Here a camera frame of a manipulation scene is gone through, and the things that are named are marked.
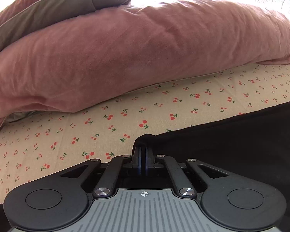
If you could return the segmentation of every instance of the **ridged gray panel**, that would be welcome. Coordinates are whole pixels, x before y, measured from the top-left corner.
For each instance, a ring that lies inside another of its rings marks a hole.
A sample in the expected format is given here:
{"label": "ridged gray panel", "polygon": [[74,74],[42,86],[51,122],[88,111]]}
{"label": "ridged gray panel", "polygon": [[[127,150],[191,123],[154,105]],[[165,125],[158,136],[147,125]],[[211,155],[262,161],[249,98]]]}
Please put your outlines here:
{"label": "ridged gray panel", "polygon": [[[88,213],[57,232],[230,232],[208,219],[193,200],[171,190],[119,189],[109,199],[96,200]],[[271,228],[266,232],[279,232]]]}

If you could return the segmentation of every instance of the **silver screw head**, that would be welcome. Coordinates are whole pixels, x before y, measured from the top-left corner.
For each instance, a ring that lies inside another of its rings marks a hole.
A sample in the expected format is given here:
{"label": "silver screw head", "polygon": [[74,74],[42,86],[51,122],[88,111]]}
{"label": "silver screw head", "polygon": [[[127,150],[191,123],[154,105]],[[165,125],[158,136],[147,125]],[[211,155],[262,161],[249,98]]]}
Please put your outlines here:
{"label": "silver screw head", "polygon": [[105,188],[105,187],[101,187],[101,188],[97,188],[95,190],[95,193],[97,195],[107,195],[110,193],[110,190],[108,188]]}
{"label": "silver screw head", "polygon": [[179,192],[182,195],[193,195],[194,194],[194,190],[192,188],[189,188],[189,187],[184,187]]}

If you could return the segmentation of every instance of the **triangular cutout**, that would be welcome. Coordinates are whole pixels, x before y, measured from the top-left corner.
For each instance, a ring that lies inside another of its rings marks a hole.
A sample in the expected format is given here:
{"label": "triangular cutout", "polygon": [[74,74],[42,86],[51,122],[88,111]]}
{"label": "triangular cutout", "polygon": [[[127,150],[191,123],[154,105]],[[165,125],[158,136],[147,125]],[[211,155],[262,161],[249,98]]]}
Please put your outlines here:
{"label": "triangular cutout", "polygon": [[217,178],[221,178],[221,177],[226,177],[228,176],[226,173],[223,173],[219,170],[216,170],[214,168],[211,168],[209,166],[206,166],[206,165],[203,165],[203,164],[200,164],[198,165],[200,169],[202,169],[202,171],[204,173],[206,173],[206,175],[209,177],[209,178],[212,178],[212,179],[217,179]]}
{"label": "triangular cutout", "polygon": [[88,165],[83,165],[81,167],[78,167],[76,169],[70,170],[64,174],[61,175],[61,177],[67,177],[67,178],[77,178],[82,174],[82,172],[85,171],[85,169],[88,167]]}

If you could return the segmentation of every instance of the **cherry print sheet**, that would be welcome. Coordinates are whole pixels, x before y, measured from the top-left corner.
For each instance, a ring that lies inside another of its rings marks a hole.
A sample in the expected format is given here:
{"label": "cherry print sheet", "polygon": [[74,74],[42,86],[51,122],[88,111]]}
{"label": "cherry print sheet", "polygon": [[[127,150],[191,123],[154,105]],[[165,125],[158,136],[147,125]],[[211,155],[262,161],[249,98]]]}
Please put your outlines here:
{"label": "cherry print sheet", "polygon": [[290,65],[247,64],[146,87],[78,113],[35,113],[0,131],[0,203],[20,184],[84,160],[108,162],[130,154],[143,134],[157,135],[288,101]]}

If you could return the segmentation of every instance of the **pink pillow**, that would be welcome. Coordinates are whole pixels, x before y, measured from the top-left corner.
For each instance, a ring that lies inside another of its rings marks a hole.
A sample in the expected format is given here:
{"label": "pink pillow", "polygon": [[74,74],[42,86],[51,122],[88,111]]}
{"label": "pink pillow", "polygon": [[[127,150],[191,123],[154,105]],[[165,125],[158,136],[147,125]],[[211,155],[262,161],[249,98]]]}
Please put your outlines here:
{"label": "pink pillow", "polygon": [[131,0],[16,0],[0,12],[0,51],[54,23]]}
{"label": "pink pillow", "polygon": [[250,62],[290,63],[284,15],[224,0],[106,8],[31,33],[0,53],[0,118],[76,112]]}

